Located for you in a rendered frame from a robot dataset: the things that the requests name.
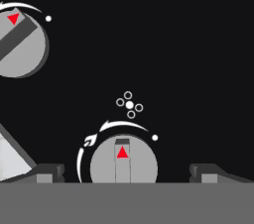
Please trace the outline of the black stove hob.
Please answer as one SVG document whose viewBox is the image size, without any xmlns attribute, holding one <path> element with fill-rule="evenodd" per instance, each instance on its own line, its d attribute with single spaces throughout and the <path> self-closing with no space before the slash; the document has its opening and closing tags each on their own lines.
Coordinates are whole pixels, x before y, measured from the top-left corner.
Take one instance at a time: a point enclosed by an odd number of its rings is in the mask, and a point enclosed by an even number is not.
<svg viewBox="0 0 254 224">
<path fill-rule="evenodd" d="M 254 180 L 254 0 L 19 1 L 45 29 L 46 63 L 0 76 L 0 124 L 38 163 L 88 180 L 88 135 L 122 132 L 117 100 L 143 105 L 133 132 L 153 149 L 161 182 L 212 163 Z"/>
</svg>

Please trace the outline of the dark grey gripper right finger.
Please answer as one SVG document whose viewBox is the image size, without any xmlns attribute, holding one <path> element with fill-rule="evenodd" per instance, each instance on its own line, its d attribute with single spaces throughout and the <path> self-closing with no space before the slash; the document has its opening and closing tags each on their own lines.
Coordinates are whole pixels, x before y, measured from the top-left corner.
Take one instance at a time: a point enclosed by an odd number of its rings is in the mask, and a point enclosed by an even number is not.
<svg viewBox="0 0 254 224">
<path fill-rule="evenodd" d="M 231 174 L 216 164 L 191 164 L 190 182 L 196 183 L 254 183 L 245 177 Z"/>
</svg>

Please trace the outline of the grey stove knob red triangle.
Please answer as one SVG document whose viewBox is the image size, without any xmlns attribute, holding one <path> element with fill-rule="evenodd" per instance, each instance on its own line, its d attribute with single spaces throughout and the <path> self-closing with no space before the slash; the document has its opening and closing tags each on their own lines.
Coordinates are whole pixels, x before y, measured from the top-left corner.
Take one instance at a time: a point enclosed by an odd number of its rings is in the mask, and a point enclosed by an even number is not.
<svg viewBox="0 0 254 224">
<path fill-rule="evenodd" d="M 50 42 L 43 26 L 18 8 L 0 13 L 0 76 L 25 78 L 45 64 Z"/>
<path fill-rule="evenodd" d="M 143 140 L 133 135 L 116 135 L 94 152 L 90 176 L 96 183 L 155 183 L 158 163 Z"/>
</svg>

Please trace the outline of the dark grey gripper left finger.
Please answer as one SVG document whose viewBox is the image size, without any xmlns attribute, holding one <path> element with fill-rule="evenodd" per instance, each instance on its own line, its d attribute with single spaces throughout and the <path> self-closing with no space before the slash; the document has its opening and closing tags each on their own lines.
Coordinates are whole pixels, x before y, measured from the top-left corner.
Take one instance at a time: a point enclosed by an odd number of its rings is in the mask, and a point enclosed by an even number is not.
<svg viewBox="0 0 254 224">
<path fill-rule="evenodd" d="M 40 164 L 25 174 L 9 179 L 20 183 L 58 183 L 64 182 L 63 164 Z"/>
</svg>

